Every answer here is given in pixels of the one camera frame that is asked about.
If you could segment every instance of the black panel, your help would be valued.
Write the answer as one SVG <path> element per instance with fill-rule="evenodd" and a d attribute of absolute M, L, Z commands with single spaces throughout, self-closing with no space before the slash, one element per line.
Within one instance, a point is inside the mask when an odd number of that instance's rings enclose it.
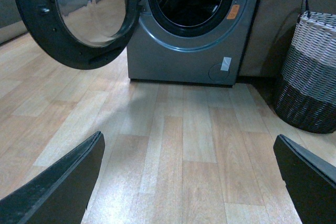
<path fill-rule="evenodd" d="M 303 224 L 336 223 L 336 167 L 283 135 L 274 152 Z"/>
<path fill-rule="evenodd" d="M 95 133 L 0 201 L 0 223 L 80 224 L 96 184 L 105 142 Z"/>
<path fill-rule="evenodd" d="M 127 16 L 120 37 L 105 47 L 89 47 L 69 34 L 55 0 L 16 0 L 16 3 L 22 20 L 42 49 L 62 64 L 77 69 L 95 69 L 114 60 L 130 40 L 140 13 L 138 0 L 127 0 Z"/>

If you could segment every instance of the washing machine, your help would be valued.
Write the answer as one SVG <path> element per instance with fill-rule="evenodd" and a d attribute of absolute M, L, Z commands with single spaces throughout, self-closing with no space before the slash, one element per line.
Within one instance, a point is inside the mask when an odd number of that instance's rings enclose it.
<path fill-rule="evenodd" d="M 94 69 L 127 46 L 129 77 L 233 85 L 257 0 L 16 0 L 57 61 Z"/>

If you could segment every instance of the laminate flooring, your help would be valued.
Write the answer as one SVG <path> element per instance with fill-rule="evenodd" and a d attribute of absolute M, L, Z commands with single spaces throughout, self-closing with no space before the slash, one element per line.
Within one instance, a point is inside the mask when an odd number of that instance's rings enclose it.
<path fill-rule="evenodd" d="M 336 133 L 284 123 L 249 84 L 130 82 L 126 51 L 75 70 L 30 35 L 0 47 L 0 198 L 97 130 L 106 150 L 82 224 L 301 223 L 276 136 L 336 165 Z"/>

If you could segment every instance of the wall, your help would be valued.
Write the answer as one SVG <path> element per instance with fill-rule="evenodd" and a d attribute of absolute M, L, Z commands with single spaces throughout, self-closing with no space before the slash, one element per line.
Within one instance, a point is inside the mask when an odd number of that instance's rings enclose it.
<path fill-rule="evenodd" d="M 240 76 L 276 77 L 294 34 L 302 0 L 261 0 Z M 335 0 L 309 0 L 313 12 L 336 14 Z"/>
<path fill-rule="evenodd" d="M 0 0 L 0 43 L 26 31 L 15 0 Z"/>

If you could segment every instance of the wicker basket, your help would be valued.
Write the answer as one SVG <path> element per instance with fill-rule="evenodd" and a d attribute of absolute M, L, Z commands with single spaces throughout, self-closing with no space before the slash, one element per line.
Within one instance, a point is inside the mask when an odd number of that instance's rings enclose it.
<path fill-rule="evenodd" d="M 336 130 L 336 15 L 307 10 L 299 16 L 278 79 L 275 112 L 305 131 Z"/>

